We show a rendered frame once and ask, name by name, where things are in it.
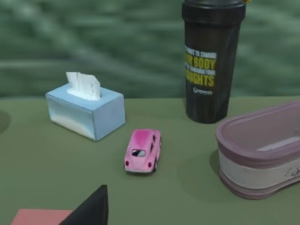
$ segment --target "table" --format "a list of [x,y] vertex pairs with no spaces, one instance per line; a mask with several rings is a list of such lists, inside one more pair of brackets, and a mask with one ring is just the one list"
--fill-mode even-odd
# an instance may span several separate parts
[[[232,98],[228,116],[298,99]],[[0,101],[11,117],[0,135],[0,225],[18,209],[73,210],[100,185],[109,191],[109,225],[293,225],[300,185],[259,201],[220,182],[214,125],[186,117],[182,99],[127,99],[127,123],[99,142],[52,124],[44,99]],[[135,128],[160,129],[163,147],[153,175],[123,171]]]

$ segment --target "car rear window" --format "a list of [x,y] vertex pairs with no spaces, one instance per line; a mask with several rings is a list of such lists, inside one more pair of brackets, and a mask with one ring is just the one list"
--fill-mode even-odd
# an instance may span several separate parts
[[146,151],[141,149],[133,149],[131,154],[135,157],[144,157],[146,156]]

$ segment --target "car roof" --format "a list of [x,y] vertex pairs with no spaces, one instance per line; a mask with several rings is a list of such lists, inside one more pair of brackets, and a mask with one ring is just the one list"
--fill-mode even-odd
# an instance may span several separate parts
[[131,149],[148,150],[151,142],[152,135],[154,134],[151,129],[137,129],[135,130],[130,139]]

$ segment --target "light blue tissue box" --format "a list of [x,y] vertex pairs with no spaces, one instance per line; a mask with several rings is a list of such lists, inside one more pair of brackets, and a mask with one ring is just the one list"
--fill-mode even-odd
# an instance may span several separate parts
[[125,124],[124,96],[101,87],[101,99],[90,101],[67,92],[70,84],[46,93],[52,122],[99,141]]

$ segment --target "pink toy car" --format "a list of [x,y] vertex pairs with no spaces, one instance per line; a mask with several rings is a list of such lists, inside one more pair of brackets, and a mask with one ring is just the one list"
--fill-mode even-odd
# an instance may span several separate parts
[[134,173],[155,172],[160,156],[161,140],[158,130],[135,130],[131,135],[124,158],[125,170]]

